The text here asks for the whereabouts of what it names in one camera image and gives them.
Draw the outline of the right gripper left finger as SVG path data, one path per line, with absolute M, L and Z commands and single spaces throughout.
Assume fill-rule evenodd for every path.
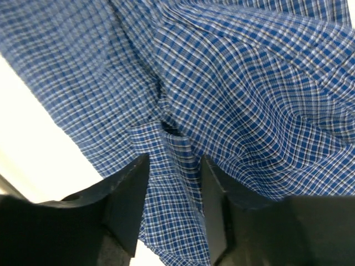
M 129 265 L 148 178 L 144 154 L 61 201 L 1 195 L 1 264 Z

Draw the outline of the blue checked long sleeve shirt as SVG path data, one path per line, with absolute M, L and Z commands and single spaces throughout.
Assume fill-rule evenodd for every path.
M 149 154 L 165 265 L 210 263 L 202 155 L 273 200 L 354 194 L 347 1 L 2 1 L 1 55 L 101 176 Z

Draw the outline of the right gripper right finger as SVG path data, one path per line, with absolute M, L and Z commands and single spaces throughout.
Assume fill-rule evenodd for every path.
M 273 201 L 201 159 L 201 195 L 212 265 L 353 265 L 354 197 Z

